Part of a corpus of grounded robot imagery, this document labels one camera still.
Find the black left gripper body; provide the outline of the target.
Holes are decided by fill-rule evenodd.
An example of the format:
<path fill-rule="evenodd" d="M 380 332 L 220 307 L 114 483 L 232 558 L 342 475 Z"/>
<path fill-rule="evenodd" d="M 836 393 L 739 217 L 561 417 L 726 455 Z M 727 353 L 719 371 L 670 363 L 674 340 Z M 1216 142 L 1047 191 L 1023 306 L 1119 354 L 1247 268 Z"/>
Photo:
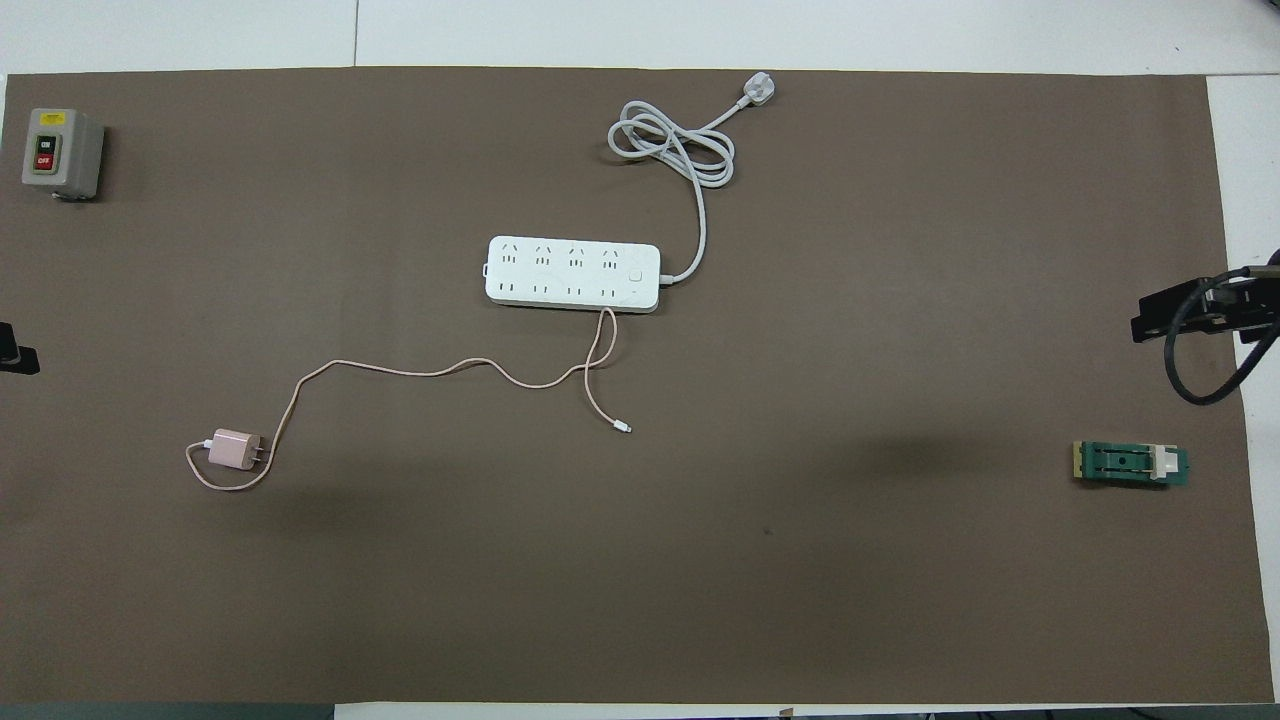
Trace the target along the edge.
<path fill-rule="evenodd" d="M 1 341 L 1 373 L 35 375 L 40 373 L 38 354 L 33 347 L 20 346 L 17 342 L 13 325 L 6 322 L 0 323 Z"/>

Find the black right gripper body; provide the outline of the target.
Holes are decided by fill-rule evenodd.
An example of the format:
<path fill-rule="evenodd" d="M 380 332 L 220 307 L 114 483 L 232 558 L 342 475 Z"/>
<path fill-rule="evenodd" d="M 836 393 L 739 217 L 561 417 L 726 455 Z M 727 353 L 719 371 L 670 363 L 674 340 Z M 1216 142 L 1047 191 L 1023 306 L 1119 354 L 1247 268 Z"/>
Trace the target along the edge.
<path fill-rule="evenodd" d="M 1132 341 L 1143 343 L 1167 336 L 1235 332 L 1254 343 L 1277 322 L 1279 269 L 1245 268 L 1220 283 L 1193 278 L 1144 296 L 1132 319 Z"/>

